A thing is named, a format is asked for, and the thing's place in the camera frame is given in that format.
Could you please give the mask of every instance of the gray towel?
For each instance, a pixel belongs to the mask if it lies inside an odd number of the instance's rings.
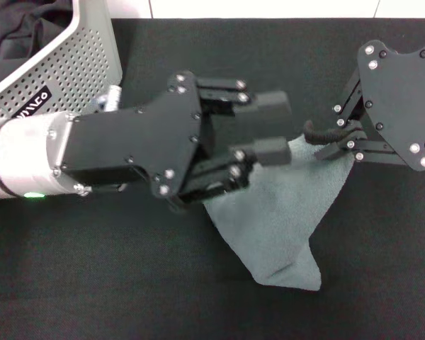
[[[353,166],[353,155],[317,161],[321,147],[304,136],[288,143],[290,165],[256,165],[250,187],[205,202],[224,240],[255,281],[319,290],[321,274],[309,237],[328,211]]]

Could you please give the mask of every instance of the black table surface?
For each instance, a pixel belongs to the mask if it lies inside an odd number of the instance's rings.
[[[425,21],[114,20],[123,106],[180,69],[284,90],[293,119],[256,135],[294,138],[331,107],[379,39],[425,45]],[[217,120],[218,147],[239,141]],[[310,238],[318,293],[265,287],[203,207],[174,215],[138,183],[122,194],[0,202],[0,339],[425,338],[425,173],[357,164]]]

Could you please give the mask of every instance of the metal cylinder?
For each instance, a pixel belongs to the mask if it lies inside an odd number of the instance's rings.
[[[107,93],[107,101],[104,106],[105,112],[117,111],[120,106],[121,88],[116,85],[110,85]]]
[[[73,193],[75,181],[54,170],[72,122],[66,113],[13,119],[0,126],[0,198]]]

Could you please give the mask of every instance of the white wall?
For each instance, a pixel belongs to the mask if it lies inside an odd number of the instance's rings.
[[[425,18],[425,0],[107,0],[113,18]]]

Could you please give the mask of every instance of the green led light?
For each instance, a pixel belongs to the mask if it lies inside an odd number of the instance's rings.
[[[26,198],[44,198],[45,195],[43,195],[41,193],[26,193],[23,197],[26,197]]]

